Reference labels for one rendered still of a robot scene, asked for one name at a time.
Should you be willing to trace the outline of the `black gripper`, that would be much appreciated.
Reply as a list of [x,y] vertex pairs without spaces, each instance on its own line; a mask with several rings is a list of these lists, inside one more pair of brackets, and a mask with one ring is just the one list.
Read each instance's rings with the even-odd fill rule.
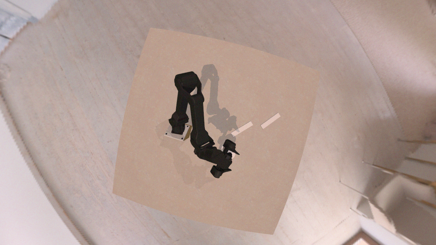
[[[225,148],[224,148],[224,151],[223,152],[225,152],[225,153],[227,153],[228,152],[228,150],[230,150],[231,152],[234,152],[235,154],[238,154],[239,155],[239,153],[238,152],[236,152],[236,150],[235,150],[235,146],[236,146],[236,143],[234,143],[234,142],[232,142],[232,141],[230,141],[230,140],[226,140],[225,141],[225,143],[224,143],[224,145],[223,145]],[[224,173],[224,172],[227,172],[227,171],[232,171],[231,169],[222,169],[218,164],[215,166],[215,165],[213,165],[212,166],[212,169],[211,169],[211,174],[213,174],[213,176],[215,177],[215,178],[219,178],[220,176],[222,176],[222,174]]]

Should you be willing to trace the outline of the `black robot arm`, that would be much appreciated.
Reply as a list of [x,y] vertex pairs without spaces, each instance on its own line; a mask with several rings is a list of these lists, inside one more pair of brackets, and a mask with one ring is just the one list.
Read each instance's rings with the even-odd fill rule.
[[[203,110],[204,97],[201,92],[202,83],[197,74],[193,71],[177,74],[174,82],[178,90],[178,96],[176,100],[176,111],[172,114],[172,117],[168,119],[172,126],[171,133],[183,134],[185,124],[188,123],[189,120],[186,114],[187,104],[189,103],[193,128],[190,134],[190,142],[195,148],[194,153],[200,159],[218,164],[222,169],[228,169],[232,163],[232,156],[229,153],[217,149],[216,146],[213,146],[215,143],[205,130]],[[195,87],[197,87],[197,94],[191,96],[190,93]]]

